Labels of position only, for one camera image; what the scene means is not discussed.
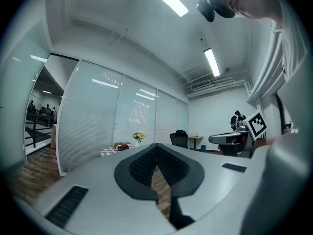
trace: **office chair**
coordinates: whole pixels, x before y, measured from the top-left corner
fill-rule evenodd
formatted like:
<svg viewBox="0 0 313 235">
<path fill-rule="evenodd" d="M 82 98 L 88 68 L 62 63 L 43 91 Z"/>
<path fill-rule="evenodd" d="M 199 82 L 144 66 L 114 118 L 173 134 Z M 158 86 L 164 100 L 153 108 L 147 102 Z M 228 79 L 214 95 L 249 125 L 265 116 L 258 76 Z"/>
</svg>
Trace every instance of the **office chair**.
<svg viewBox="0 0 313 235">
<path fill-rule="evenodd" d="M 183 130 L 178 130 L 170 135 L 172 145 L 188 149 L 188 134 Z"/>
</svg>

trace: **vase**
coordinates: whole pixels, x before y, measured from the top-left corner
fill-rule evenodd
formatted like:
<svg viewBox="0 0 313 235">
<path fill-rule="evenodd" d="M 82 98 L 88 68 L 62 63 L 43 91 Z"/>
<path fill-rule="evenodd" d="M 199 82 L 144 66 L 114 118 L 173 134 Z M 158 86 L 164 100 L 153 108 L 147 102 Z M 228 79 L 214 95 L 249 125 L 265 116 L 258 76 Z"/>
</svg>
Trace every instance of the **vase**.
<svg viewBox="0 0 313 235">
<path fill-rule="evenodd" d="M 140 146 L 140 142 L 138 141 L 138 139 L 135 140 L 135 147 L 139 147 Z"/>
</svg>

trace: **person in black clothing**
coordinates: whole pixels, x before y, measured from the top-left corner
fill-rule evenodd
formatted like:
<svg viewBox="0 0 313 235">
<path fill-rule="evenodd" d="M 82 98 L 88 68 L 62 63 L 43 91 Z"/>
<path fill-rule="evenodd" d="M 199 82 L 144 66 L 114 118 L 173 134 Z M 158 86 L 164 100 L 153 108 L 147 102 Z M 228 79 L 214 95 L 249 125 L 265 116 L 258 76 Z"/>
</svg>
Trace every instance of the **person in black clothing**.
<svg viewBox="0 0 313 235">
<path fill-rule="evenodd" d="M 230 120 L 230 127 L 233 129 L 233 131 L 236 130 L 236 123 L 244 119 L 246 119 L 245 115 L 241 115 L 239 111 L 235 112 L 235 115 Z"/>
</svg>

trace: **wooden floor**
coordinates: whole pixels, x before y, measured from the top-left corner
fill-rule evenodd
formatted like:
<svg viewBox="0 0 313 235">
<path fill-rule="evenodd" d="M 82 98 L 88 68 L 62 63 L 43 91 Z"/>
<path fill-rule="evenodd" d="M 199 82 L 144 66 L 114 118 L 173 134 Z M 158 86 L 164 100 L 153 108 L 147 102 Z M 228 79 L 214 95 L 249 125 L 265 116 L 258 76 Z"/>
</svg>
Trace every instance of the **wooden floor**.
<svg viewBox="0 0 313 235">
<path fill-rule="evenodd" d="M 47 147 L 28 157 L 28 164 L 16 173 L 9 188 L 14 195 L 31 205 L 42 192 L 60 179 L 56 151 Z M 152 177 L 152 189 L 158 193 L 158 209 L 169 218 L 171 188 L 158 168 Z"/>
</svg>

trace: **flower bouquet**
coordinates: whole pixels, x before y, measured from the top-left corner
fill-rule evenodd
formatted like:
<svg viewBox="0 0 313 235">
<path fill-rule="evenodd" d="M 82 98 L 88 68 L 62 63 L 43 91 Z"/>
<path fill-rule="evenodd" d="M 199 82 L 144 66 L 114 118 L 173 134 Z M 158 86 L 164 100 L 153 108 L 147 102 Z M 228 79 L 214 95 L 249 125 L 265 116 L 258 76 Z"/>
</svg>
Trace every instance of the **flower bouquet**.
<svg viewBox="0 0 313 235">
<path fill-rule="evenodd" d="M 146 135 L 144 135 L 141 131 L 138 131 L 133 134 L 133 138 L 136 139 L 135 147 L 137 147 L 140 145 L 141 140 L 146 138 Z"/>
</svg>

